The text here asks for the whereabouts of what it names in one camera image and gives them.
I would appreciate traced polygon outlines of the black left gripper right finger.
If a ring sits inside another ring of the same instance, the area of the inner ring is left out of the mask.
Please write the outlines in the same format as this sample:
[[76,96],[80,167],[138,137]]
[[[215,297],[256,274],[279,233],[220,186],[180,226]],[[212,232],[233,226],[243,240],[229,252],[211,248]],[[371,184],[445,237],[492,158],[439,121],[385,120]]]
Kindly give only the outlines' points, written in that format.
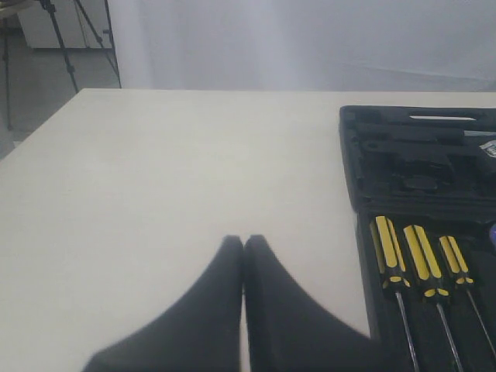
[[388,354],[325,310],[286,271],[262,235],[244,248],[253,371],[386,371]]

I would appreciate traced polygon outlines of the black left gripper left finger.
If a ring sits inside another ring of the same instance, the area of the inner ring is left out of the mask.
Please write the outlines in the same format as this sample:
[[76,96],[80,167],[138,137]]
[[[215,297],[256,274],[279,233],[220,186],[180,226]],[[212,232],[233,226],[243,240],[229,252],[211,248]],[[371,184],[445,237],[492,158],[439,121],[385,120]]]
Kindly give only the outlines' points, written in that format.
[[86,371],[238,371],[243,244],[225,236],[204,273],[158,318],[98,351]]

